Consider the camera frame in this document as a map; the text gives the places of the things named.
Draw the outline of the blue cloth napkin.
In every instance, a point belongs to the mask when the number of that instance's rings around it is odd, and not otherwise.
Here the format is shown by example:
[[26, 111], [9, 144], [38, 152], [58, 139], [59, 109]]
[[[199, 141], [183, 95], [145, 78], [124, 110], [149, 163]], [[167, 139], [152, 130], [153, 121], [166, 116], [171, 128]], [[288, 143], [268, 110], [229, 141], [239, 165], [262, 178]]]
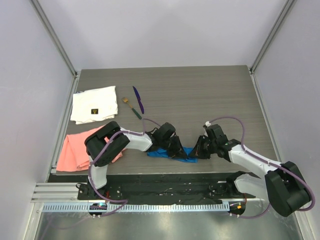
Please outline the blue cloth napkin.
[[[192, 151], [191, 147], [183, 147], [183, 149], [187, 154], [190, 154], [191, 151]], [[152, 158], [172, 159], [171, 157], [168, 156], [167, 151], [162, 149], [162, 148], [159, 148], [156, 151], [148, 152], [147, 156], [148, 157], [152, 157]], [[187, 158], [187, 159], [185, 159], [185, 158], [176, 158], [176, 157], [174, 157], [173, 160], [180, 161], [180, 162], [183, 162], [183, 163], [197, 163], [198, 162], [197, 158]]]

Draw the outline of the green handled gold fork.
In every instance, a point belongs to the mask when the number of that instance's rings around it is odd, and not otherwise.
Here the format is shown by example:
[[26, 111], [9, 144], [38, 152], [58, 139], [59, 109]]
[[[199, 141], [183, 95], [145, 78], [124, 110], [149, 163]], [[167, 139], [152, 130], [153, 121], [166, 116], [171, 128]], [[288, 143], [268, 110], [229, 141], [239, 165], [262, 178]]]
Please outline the green handled gold fork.
[[130, 109], [132, 110], [132, 112], [137, 116], [137, 118], [138, 118], [139, 120], [142, 119], [141, 115], [140, 115], [140, 114], [135, 110], [135, 108], [130, 104], [128, 98], [123, 97], [123, 98], [122, 98], [122, 101], [130, 107]]

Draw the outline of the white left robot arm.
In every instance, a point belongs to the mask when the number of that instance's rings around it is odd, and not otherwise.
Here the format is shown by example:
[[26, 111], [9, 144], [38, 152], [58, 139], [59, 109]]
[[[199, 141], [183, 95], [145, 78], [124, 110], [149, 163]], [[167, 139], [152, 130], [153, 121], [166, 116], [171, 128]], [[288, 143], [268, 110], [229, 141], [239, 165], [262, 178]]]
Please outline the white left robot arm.
[[188, 158], [175, 127], [167, 122], [151, 131], [135, 132], [124, 129], [116, 121], [111, 121], [87, 137], [84, 145], [89, 156], [89, 194], [97, 200], [102, 199], [107, 192], [105, 185], [108, 165], [124, 149], [145, 153], [162, 149], [169, 158]]

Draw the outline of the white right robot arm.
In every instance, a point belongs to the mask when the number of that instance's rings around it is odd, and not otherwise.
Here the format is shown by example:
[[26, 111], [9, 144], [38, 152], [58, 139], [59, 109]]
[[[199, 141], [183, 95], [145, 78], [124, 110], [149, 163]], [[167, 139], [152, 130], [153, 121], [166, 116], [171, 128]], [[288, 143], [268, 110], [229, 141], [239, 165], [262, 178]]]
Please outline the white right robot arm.
[[315, 196], [293, 162], [280, 163], [250, 151], [236, 139], [228, 139], [218, 124], [206, 126], [199, 136], [190, 158], [208, 159], [212, 154], [246, 168], [254, 176], [238, 172], [226, 184], [226, 193], [233, 198], [248, 193], [268, 200], [272, 208], [287, 217], [295, 211], [308, 211]]

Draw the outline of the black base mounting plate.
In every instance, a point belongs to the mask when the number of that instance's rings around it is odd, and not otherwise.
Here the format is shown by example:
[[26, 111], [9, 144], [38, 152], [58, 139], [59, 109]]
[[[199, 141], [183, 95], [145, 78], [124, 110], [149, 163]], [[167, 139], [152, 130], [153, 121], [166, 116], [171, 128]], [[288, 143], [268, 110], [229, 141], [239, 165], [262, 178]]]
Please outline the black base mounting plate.
[[100, 195], [129, 204], [204, 204], [253, 195], [240, 193], [232, 183], [233, 173], [112, 174], [107, 184], [94, 191], [87, 175], [50, 175], [49, 183], [72, 183], [78, 200], [97, 200]]

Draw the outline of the purple plastic knife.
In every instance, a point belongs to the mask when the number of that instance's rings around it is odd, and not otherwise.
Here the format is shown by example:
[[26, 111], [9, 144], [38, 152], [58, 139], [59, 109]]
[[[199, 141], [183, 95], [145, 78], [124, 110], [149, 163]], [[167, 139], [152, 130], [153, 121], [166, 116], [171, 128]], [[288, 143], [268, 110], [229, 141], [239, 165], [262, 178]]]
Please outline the purple plastic knife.
[[136, 99], [137, 99], [139, 108], [141, 110], [141, 113], [144, 114], [145, 113], [145, 109], [144, 109], [144, 106], [142, 104], [140, 94], [139, 94], [139, 92], [138, 92], [138, 90], [137, 90], [137, 88], [135, 86], [133, 86], [132, 88], [133, 88], [134, 94], [136, 96]]

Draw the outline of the white folded cloth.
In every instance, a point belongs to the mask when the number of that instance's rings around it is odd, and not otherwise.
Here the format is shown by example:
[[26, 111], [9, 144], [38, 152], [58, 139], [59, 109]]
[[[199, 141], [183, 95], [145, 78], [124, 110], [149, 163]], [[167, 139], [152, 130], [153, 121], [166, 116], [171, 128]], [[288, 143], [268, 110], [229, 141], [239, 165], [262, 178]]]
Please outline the white folded cloth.
[[115, 86], [73, 94], [70, 120], [77, 125], [113, 119], [118, 114]]

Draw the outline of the pink folded cloth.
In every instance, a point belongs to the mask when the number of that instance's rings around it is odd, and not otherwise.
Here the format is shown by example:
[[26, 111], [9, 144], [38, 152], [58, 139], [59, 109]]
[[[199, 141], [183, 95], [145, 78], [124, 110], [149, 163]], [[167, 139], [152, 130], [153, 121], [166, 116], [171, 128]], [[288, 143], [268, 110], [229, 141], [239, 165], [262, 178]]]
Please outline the pink folded cloth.
[[67, 134], [57, 161], [56, 170], [69, 173], [88, 170], [90, 161], [85, 140], [101, 128], [102, 126], [81, 133]]

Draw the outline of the horizontal aluminium frame rail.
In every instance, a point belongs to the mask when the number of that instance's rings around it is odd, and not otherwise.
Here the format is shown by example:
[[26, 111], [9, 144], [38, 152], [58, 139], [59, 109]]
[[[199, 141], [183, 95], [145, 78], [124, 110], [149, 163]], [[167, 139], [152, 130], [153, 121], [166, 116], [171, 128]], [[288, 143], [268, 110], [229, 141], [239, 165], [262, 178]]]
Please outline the horizontal aluminium frame rail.
[[223, 200], [255, 198], [254, 195], [231, 192], [225, 181], [199, 179], [196, 181], [111, 181], [94, 191], [85, 183], [37, 184], [33, 200], [99, 201], [108, 198], [114, 201], [127, 200], [130, 205], [204, 205], [221, 203]]

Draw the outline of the right aluminium frame post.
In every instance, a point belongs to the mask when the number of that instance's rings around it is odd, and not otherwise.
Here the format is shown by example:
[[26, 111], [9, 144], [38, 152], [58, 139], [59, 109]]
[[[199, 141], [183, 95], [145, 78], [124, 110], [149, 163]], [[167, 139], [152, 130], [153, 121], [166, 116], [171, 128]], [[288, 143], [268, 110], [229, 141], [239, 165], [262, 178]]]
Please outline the right aluminium frame post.
[[253, 61], [252, 66], [249, 68], [249, 72], [251, 74], [254, 74], [257, 70], [258, 66], [260, 65], [262, 59], [264, 58], [265, 54], [267, 53], [267, 50], [272, 45], [273, 41], [275, 40], [278, 32], [280, 31], [282, 25], [286, 21], [286, 18], [292, 11], [294, 5], [296, 4], [296, 0], [286, 0], [279, 15], [277, 16], [274, 24], [271, 27], [271, 30], [269, 31], [265, 41], [263, 42], [262, 47], [260, 48], [255, 60]]

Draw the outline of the aluminium frame post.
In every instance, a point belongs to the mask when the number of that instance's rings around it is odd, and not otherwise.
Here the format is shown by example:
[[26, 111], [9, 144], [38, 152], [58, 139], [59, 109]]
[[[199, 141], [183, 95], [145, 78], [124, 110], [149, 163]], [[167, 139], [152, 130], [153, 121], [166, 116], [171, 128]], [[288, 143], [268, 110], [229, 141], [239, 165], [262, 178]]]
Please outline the aluminium frame post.
[[280, 31], [282, 25], [286, 21], [286, 18], [292, 11], [294, 5], [296, 4], [296, 0], [286, 0], [279, 15], [277, 16], [274, 24], [271, 27], [271, 30], [269, 31], [265, 41], [263, 42], [262, 47], [260, 48], [255, 60], [253, 61], [252, 66], [249, 68], [249, 72], [251, 74], [254, 74], [257, 70], [258, 66], [260, 65], [262, 59], [264, 58], [265, 54], [267, 53], [267, 50], [272, 45], [273, 41], [275, 40], [278, 32]]
[[53, 44], [55, 45], [58, 53], [62, 57], [62, 60], [66, 64], [68, 70], [70, 71], [71, 75], [75, 78], [77, 76], [77, 71], [73, 66], [67, 52], [65, 51], [56, 31], [54, 30], [49, 18], [47, 17], [44, 9], [42, 8], [40, 2], [38, 0], [30, 0], [30, 4], [32, 5], [33, 9], [35, 10], [36, 14], [38, 15], [40, 21], [42, 22], [45, 30], [47, 31], [49, 37], [51, 38]]

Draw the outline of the left aluminium frame post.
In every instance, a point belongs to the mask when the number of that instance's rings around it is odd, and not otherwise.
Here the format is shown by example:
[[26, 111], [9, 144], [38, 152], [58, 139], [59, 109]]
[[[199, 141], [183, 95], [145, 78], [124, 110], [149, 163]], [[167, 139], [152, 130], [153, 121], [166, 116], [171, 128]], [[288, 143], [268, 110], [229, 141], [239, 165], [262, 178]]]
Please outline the left aluminium frame post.
[[75, 78], [77, 76], [77, 71], [73, 66], [67, 52], [65, 51], [56, 31], [54, 30], [49, 18], [47, 17], [44, 9], [42, 8], [40, 2], [38, 0], [30, 0], [30, 4], [32, 5], [33, 9], [35, 10], [36, 14], [38, 15], [40, 21], [42, 22], [45, 30], [47, 31], [49, 37], [51, 38], [53, 44], [55, 45], [58, 53], [62, 57], [62, 60], [66, 64], [68, 70], [70, 71], [71, 75]]

